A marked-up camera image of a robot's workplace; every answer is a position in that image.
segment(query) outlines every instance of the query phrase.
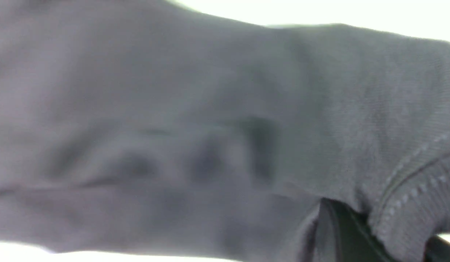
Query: stitched seam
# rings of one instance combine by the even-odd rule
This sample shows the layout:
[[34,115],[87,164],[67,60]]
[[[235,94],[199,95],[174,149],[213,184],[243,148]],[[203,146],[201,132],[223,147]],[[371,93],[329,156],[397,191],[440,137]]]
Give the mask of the stitched seam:
[[398,201],[396,201],[393,205],[393,207],[390,207],[388,209],[388,212],[386,216],[381,219],[378,223],[378,238],[382,241],[386,241],[386,229],[384,228],[385,223],[389,222],[393,217],[395,217],[398,214],[398,211],[401,211],[404,209],[407,203],[411,199],[416,199],[422,194],[426,193],[430,186],[437,187],[439,186],[439,183],[445,184],[450,180],[450,173],[447,175],[439,176],[438,178],[430,177],[426,183],[419,184],[418,186],[411,189],[409,192],[404,194],[402,197],[399,198]]
[[[381,190],[378,191],[377,193],[377,199],[375,200],[376,205],[381,204],[381,198],[383,197],[384,192],[386,191],[387,187],[389,186],[389,184],[391,183],[391,181],[393,180],[393,178],[399,174],[399,172],[401,172],[407,164],[409,164],[411,161],[413,161],[413,159],[415,159],[417,156],[419,156],[421,153],[427,151],[430,146],[432,144],[436,144],[439,143],[441,141],[450,139],[450,132],[445,133],[441,136],[436,137],[435,139],[433,139],[432,141],[430,141],[429,143],[425,143],[423,144],[421,147],[419,147],[418,149],[416,149],[411,155],[409,155],[408,157],[406,157],[405,159],[403,159],[402,161],[400,161],[400,163],[393,169],[391,175],[386,179],[385,183],[383,184],[383,186],[381,187]],[[386,210],[386,204],[387,202],[385,202],[382,206],[378,207],[378,214],[376,215],[377,219],[372,221],[373,223],[371,224],[372,229],[375,230],[376,232],[378,232],[379,230],[377,228],[381,227],[381,216],[384,214],[385,210]]]
[[382,193],[385,191],[386,187],[390,184],[390,182],[393,180],[393,178],[401,172],[407,164],[409,164],[411,161],[413,161],[417,156],[419,156],[421,153],[427,151],[432,144],[439,143],[443,140],[447,140],[450,138],[450,132],[445,133],[441,136],[438,136],[437,138],[433,139],[429,143],[425,143],[419,148],[417,148],[411,155],[404,158],[400,163],[393,169],[391,172],[391,175],[385,180],[385,183],[383,183],[383,186],[381,187],[381,190],[379,190],[377,194],[376,202],[378,203],[380,201],[380,198],[382,197]]

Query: black strap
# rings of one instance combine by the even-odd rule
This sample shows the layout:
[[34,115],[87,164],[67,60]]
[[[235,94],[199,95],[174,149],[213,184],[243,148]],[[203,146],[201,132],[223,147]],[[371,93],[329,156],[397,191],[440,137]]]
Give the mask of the black strap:
[[[320,262],[398,262],[371,235],[366,217],[330,199],[322,199],[320,204],[316,251]],[[425,261],[450,262],[450,243],[432,237]]]

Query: gray shirt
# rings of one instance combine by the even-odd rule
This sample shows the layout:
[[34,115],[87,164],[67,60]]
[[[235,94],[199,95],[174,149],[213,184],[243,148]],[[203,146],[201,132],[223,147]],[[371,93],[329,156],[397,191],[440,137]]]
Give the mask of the gray shirt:
[[450,44],[161,0],[0,0],[0,240],[310,262],[320,198],[450,231]]

